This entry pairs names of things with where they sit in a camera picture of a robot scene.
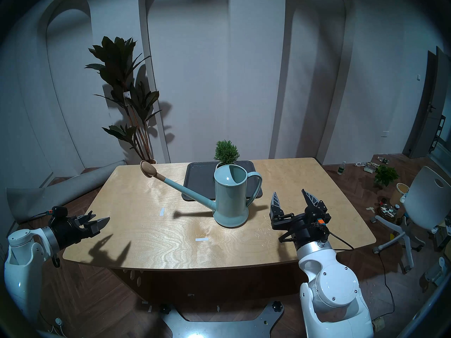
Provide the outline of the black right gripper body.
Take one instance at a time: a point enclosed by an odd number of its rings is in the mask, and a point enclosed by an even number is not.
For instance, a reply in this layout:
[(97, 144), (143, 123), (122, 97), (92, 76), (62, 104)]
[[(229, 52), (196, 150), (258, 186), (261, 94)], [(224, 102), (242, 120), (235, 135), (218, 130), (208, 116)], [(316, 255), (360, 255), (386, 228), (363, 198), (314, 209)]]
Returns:
[(279, 243), (293, 242), (296, 249), (300, 249), (310, 242), (319, 241), (319, 231), (307, 222), (304, 213), (299, 215), (284, 213), (280, 219), (271, 219), (271, 227), (273, 230), (286, 231), (279, 236)]

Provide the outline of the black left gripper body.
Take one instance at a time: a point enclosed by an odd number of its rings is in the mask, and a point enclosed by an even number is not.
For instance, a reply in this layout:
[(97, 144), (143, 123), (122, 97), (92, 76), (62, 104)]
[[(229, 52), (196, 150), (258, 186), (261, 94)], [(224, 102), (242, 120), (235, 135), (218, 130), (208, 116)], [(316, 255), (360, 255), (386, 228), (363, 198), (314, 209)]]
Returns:
[(59, 250), (63, 250), (73, 244), (79, 243), (82, 239), (92, 237), (90, 230), (80, 228), (75, 222), (77, 216), (51, 217), (49, 227), (51, 228)]

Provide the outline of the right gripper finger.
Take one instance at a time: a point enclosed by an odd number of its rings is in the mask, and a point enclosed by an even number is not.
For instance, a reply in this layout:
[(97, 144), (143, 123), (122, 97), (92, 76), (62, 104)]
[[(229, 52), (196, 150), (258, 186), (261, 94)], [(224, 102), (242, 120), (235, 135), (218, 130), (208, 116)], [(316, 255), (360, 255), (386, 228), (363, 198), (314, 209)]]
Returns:
[(302, 194), (307, 203), (307, 207), (315, 207), (315, 208), (319, 208), (320, 210), (322, 210), (322, 207), (321, 207), (322, 200), (318, 200), (314, 195), (311, 195), (304, 189), (302, 189)]
[(271, 198), (270, 219), (280, 219), (282, 216), (284, 216), (284, 212), (280, 207), (277, 193), (274, 192)]

